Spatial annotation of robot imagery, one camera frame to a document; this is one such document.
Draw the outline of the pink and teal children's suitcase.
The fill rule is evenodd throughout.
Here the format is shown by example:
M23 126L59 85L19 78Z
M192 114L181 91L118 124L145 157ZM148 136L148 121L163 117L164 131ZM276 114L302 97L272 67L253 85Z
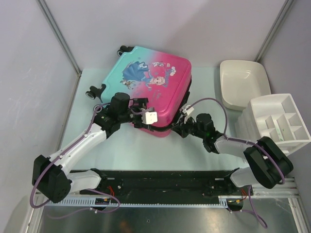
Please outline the pink and teal children's suitcase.
M119 56L100 87L91 86L86 96L110 102L117 92L132 99L147 98L157 112L157 122L146 129L157 137L170 134L190 95L191 63L188 59L140 46L121 46Z

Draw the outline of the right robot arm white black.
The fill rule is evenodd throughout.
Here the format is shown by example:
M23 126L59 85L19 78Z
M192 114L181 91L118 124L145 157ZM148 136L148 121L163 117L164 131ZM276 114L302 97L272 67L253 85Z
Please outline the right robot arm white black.
M261 184L272 189L283 184L294 169L290 159L271 138L264 136L255 143L228 137L215 129L209 114L199 114L196 119L182 117L172 130L182 138L192 135L202 139L207 152L229 154L247 161L248 167L232 171L229 180L224 182L224 189L230 195L237 194L247 185Z

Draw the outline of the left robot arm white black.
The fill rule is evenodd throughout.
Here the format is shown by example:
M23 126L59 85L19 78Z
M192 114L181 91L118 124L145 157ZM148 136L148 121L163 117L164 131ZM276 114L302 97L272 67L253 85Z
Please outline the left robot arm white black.
M141 124L146 112L147 98L130 98L116 93L109 103L94 107L89 126L69 145L54 154L38 156L34 161L32 184L49 201L58 203L69 193L92 189L97 194L107 190L107 181L95 168L72 173L71 170L90 150L107 140L124 123Z

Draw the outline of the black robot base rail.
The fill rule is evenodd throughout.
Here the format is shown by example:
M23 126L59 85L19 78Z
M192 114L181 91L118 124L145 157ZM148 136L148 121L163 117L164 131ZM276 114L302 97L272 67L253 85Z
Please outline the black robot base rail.
M243 201L253 190L247 186L236 187L230 180L231 171L116 171L101 170L101 185L94 191L80 191L80 194L96 195L107 192L114 197L133 199L158 199L160 197L181 198L186 195L207 197L237 197Z

